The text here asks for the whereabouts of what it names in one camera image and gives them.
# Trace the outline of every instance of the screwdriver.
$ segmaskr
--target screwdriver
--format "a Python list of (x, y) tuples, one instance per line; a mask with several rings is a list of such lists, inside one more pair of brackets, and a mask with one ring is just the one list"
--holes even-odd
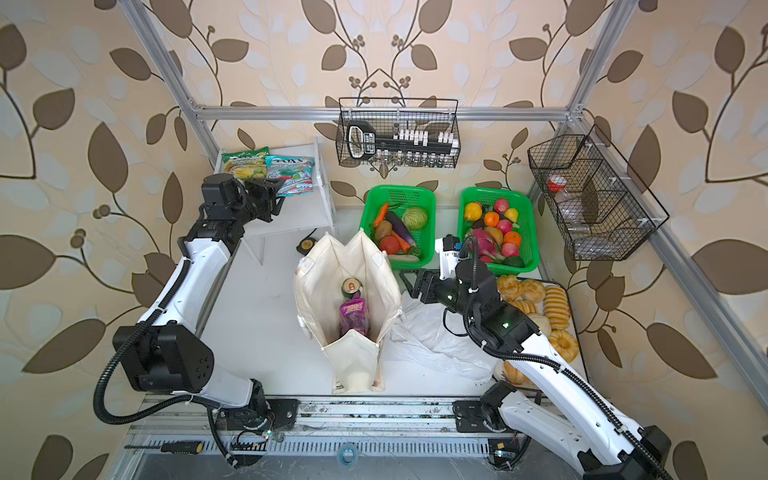
[(174, 455), (197, 455), (203, 451), (203, 443), (197, 440), (165, 442), (163, 445), (126, 445), (126, 449), (160, 450)]

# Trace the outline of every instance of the white table surface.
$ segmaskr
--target white table surface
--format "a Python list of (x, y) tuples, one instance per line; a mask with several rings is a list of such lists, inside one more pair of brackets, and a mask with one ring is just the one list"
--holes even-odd
[[(361, 215), (362, 210), (338, 211), (336, 226), (342, 242), (356, 233)], [(456, 209), (437, 210), (439, 237), (455, 234), (457, 216)], [(201, 336), (214, 351), (218, 366), (260, 380), (267, 395), (331, 393), (330, 361), (315, 339), (306, 338), (296, 320), (293, 274), (301, 258), (296, 245), (308, 233), (310, 230), (301, 230), (266, 237), (263, 265), (241, 246)], [(323, 229), (319, 229), (314, 236), (322, 235)], [(435, 257), (426, 268), (437, 267)], [(526, 276), (540, 278), (538, 270)], [(468, 342), (468, 348), (477, 348)], [(385, 390), (371, 392), (371, 396), (479, 396), (489, 386), (412, 362), (383, 361), (382, 371)]]

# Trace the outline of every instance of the carrot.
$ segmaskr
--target carrot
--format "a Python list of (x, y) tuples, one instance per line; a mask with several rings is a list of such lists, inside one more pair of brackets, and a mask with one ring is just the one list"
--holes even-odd
[(376, 228), (379, 226), (379, 223), (382, 223), (382, 220), (384, 220), (384, 216), (386, 215), (386, 211), (389, 208), (389, 202), (382, 205), (381, 210), (379, 210), (379, 214), (376, 215), (376, 219), (373, 221), (373, 228)]
[(411, 248), (410, 243), (403, 240), (402, 237), (395, 232), (392, 232), (392, 236), (395, 237), (397, 239), (397, 243), (400, 244), (400, 250), (402, 250), (403, 253), (408, 253), (408, 249)]

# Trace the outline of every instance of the purple juice pouch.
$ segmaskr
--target purple juice pouch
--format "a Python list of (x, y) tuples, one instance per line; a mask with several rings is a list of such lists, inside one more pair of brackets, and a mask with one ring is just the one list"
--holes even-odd
[(339, 324), (339, 334), (344, 336), (351, 329), (358, 333), (368, 336), (368, 316), (366, 315), (366, 301), (362, 298), (354, 298), (344, 303), (340, 308), (341, 323)]

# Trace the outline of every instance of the snack bag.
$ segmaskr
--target snack bag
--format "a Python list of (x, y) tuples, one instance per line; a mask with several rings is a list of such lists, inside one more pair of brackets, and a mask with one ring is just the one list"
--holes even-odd
[(221, 156), (221, 171), (232, 174), (235, 178), (246, 180), (247, 178), (266, 177), (266, 156), (269, 147), (259, 150), (248, 150), (236, 154), (223, 154)]
[(344, 336), (350, 330), (368, 336), (368, 316), (366, 315), (366, 301), (362, 298), (353, 298), (344, 303), (340, 308), (341, 322), (339, 323), (339, 335)]
[(267, 155), (266, 177), (285, 180), (280, 191), (277, 192), (280, 197), (308, 194), (312, 191), (312, 166), (314, 164), (315, 159), (311, 157)]

